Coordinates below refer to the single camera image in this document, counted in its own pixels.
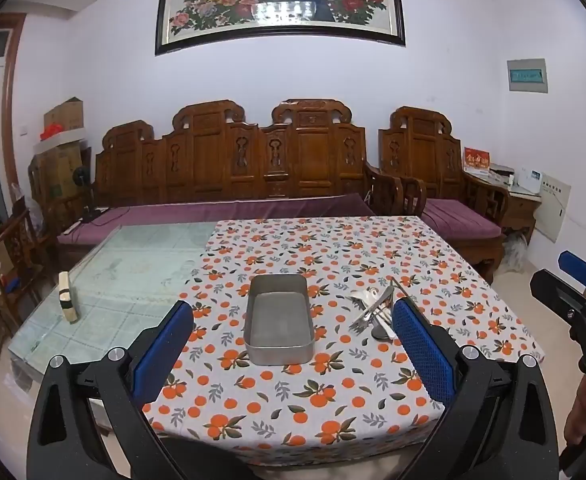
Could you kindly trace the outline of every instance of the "black picture frame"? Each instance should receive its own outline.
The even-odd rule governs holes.
[[[305,34],[311,36],[336,36],[340,38],[355,38],[359,40],[379,41],[382,43],[391,43],[399,46],[406,46],[404,36],[404,14],[402,10],[402,0],[393,0],[395,10],[395,26],[397,35],[384,34],[374,30],[361,30],[356,28],[332,27],[330,25],[278,25],[276,27],[247,27],[242,29],[225,30],[220,27],[219,31],[209,34],[202,34],[193,38],[185,38],[171,43],[163,43],[164,13],[166,10],[166,0],[159,0],[157,9],[157,24],[155,28],[155,55],[167,54],[195,46],[198,44],[212,43],[215,41],[235,40],[238,38],[254,38],[257,36],[287,36],[291,34]]]

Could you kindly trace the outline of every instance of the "orange fruit print tablecloth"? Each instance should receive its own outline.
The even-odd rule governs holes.
[[[249,284],[266,272],[307,279],[315,356],[306,364],[264,367],[247,357]],[[492,359],[543,359],[515,313],[418,218],[221,221],[180,294],[195,327],[143,408],[151,425],[260,465],[352,460],[424,441],[443,407],[401,342],[349,330],[360,313],[350,292],[382,290],[391,276],[458,344]]]

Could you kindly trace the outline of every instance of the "tile floor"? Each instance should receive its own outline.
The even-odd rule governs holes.
[[[542,364],[545,381],[553,405],[558,428],[558,443],[564,447],[561,437],[566,416],[571,409],[580,372],[577,361],[581,352],[579,346],[568,336],[567,325],[531,297],[529,280],[533,269],[517,274],[499,274],[494,289],[529,327],[532,334],[546,352]],[[10,371],[8,352],[2,352],[0,361],[0,459],[18,480],[26,478],[26,443],[30,418],[37,396],[35,384],[29,393],[23,392],[13,381]],[[106,447],[121,474],[129,475],[128,463],[117,440],[110,436],[105,439]],[[337,463],[318,468],[283,468],[266,470],[261,468],[257,474],[266,479],[286,480],[380,480],[391,469],[402,467],[410,459],[414,450],[403,450],[383,457],[358,461],[357,463]]]

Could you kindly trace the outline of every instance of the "carved wooden backrest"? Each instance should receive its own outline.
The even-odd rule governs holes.
[[[289,99],[271,114],[274,123],[287,116],[297,196],[362,193],[365,135],[364,128],[351,124],[351,110],[332,99]]]
[[[394,176],[424,181],[431,198],[458,199],[462,192],[460,141],[441,113],[401,107],[391,114],[390,128],[378,135],[380,169]]]
[[[247,124],[242,107],[215,101],[182,108],[161,139],[143,121],[116,126],[96,160],[99,201],[121,206],[363,192],[364,129],[350,123],[344,104],[289,100],[273,110],[273,121],[266,128]]]

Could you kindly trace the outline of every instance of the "blue gripper pad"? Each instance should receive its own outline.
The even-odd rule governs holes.
[[[171,318],[165,318],[159,325],[159,334],[133,371],[132,396],[140,407],[157,399],[164,381],[173,370],[175,361],[193,331],[191,306],[181,300],[177,304],[179,306]]]
[[[426,391],[433,400],[448,406],[455,397],[453,368],[404,298],[395,302],[392,321],[393,331]]]
[[[569,251],[564,251],[558,258],[558,265],[560,269],[586,287],[586,261]]]

